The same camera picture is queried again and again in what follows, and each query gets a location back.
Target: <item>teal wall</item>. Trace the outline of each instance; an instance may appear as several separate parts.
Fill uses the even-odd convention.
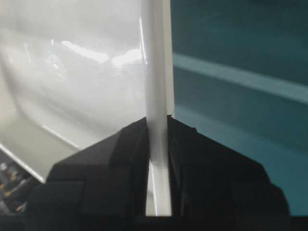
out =
[[[261,162],[308,215],[308,1],[172,0],[176,118]]]

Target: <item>white strip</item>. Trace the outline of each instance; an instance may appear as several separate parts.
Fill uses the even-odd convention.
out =
[[[38,179],[41,183],[45,183],[43,177],[41,177],[36,171],[34,171],[29,165],[27,165],[24,161],[19,159],[14,153],[12,153],[9,149],[7,149],[4,145],[0,143],[0,149],[3,150],[10,158],[12,158],[17,164],[23,167],[28,173]]]
[[[77,148],[77,149],[80,150],[80,147],[79,147],[77,144],[75,144],[75,143],[69,141],[69,140],[66,139],[64,136],[61,136],[59,133],[55,132],[55,131],[52,130],[51,128],[49,128],[49,127],[47,127],[47,126],[45,126],[45,125],[43,125],[42,127],[43,127],[44,129],[46,129],[48,132],[50,132],[51,134],[53,134],[53,135],[55,135],[56,137],[58,137],[59,139],[63,140],[64,142],[66,142],[66,143],[68,143],[68,144],[72,145],[73,147],[75,147],[75,148]]]
[[[308,104],[308,87],[303,84],[177,53],[173,54],[173,64],[184,70]]]

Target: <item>white plastic panel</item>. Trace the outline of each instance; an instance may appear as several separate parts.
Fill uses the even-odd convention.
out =
[[[169,215],[169,4],[0,0],[0,148],[44,182],[54,163],[147,116],[155,214]]]

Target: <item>teal background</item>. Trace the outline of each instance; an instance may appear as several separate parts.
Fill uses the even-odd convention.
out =
[[[308,1],[172,0],[171,9],[176,118],[261,162],[292,215],[308,215]],[[300,100],[179,57],[283,81]]]

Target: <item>white vertical bar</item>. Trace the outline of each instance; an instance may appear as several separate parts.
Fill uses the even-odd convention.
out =
[[[156,216],[171,215],[167,150],[164,1],[166,0],[141,0],[140,17],[141,48],[146,64],[146,116],[150,136],[149,170],[152,177],[149,180],[152,180]]]

